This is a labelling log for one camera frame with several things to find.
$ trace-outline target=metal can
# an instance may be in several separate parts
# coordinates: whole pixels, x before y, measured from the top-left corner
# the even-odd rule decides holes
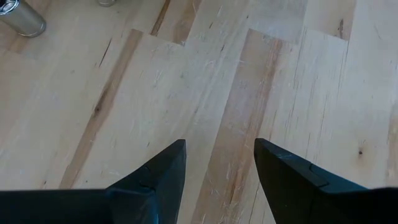
[[[0,0],[0,20],[25,37],[45,31],[44,18],[24,0]]]
[[[97,0],[97,2],[100,6],[110,7],[116,2],[116,0]]]

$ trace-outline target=silver can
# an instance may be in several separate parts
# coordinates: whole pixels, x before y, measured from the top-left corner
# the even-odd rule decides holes
[[[37,37],[46,27],[43,17],[24,0],[0,0],[0,20],[25,37]]]
[[[97,2],[100,6],[110,7],[116,2],[116,0],[97,0]]]

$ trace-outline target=metal container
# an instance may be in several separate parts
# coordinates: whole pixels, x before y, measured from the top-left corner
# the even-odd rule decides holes
[[[0,0],[0,20],[25,37],[37,37],[45,30],[45,20],[24,0]]]
[[[100,6],[110,7],[116,2],[116,0],[97,0],[97,2]]]

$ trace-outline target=wooden floor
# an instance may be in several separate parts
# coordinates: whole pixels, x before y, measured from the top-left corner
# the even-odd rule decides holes
[[[0,189],[107,187],[187,140],[178,223],[273,223],[269,139],[366,187],[398,185],[398,2],[30,0],[0,24]]]

